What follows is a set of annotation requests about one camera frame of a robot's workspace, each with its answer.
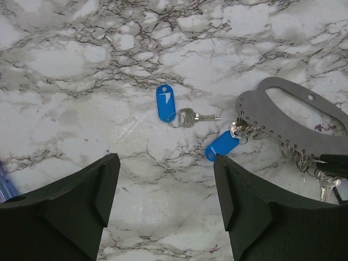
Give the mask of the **red blue screwdriver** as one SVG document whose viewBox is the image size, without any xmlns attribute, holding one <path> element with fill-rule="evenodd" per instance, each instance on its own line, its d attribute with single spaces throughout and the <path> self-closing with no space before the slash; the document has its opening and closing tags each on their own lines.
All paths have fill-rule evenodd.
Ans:
<svg viewBox="0 0 348 261">
<path fill-rule="evenodd" d="M 3 203 L 19 194 L 11 180 L 7 177 L 7 173 L 5 172 L 2 163 L 0 165 L 0 172 L 0 201 Z"/>
</svg>

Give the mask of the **blue key tag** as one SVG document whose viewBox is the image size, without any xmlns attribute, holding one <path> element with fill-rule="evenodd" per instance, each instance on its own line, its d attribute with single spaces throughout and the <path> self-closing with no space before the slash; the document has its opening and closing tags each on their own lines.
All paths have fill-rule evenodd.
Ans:
<svg viewBox="0 0 348 261">
<path fill-rule="evenodd" d="M 226 156 L 239 145 L 238 138 L 231 136 L 230 131 L 225 131 L 205 149 L 204 153 L 209 161 L 215 161 L 217 155 Z"/>
<path fill-rule="evenodd" d="M 156 90 L 156 100 L 159 119 L 170 123 L 176 117 L 175 96 L 172 87 L 160 85 Z"/>
</svg>

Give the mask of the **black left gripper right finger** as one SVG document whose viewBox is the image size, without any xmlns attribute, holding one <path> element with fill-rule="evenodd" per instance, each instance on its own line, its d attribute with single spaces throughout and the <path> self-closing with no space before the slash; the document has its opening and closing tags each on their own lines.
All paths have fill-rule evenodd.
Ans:
<svg viewBox="0 0 348 261">
<path fill-rule="evenodd" d="M 285 190 L 217 156 L 214 176 L 235 260 L 347 260 L 347 205 Z"/>
</svg>

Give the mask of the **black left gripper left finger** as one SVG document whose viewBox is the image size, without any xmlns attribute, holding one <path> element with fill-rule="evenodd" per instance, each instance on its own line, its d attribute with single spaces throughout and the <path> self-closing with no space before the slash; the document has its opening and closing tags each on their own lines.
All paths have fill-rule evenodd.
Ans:
<svg viewBox="0 0 348 261">
<path fill-rule="evenodd" d="M 119 171 L 111 153 L 1 203 L 1 260 L 96 260 Z"/>
</svg>

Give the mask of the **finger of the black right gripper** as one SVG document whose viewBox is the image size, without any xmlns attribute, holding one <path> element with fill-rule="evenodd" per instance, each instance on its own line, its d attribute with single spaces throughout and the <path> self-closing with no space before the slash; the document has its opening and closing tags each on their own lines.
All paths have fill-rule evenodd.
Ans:
<svg viewBox="0 0 348 261">
<path fill-rule="evenodd" d="M 347 155 L 322 154 L 319 170 L 333 177 L 347 178 Z"/>
</svg>

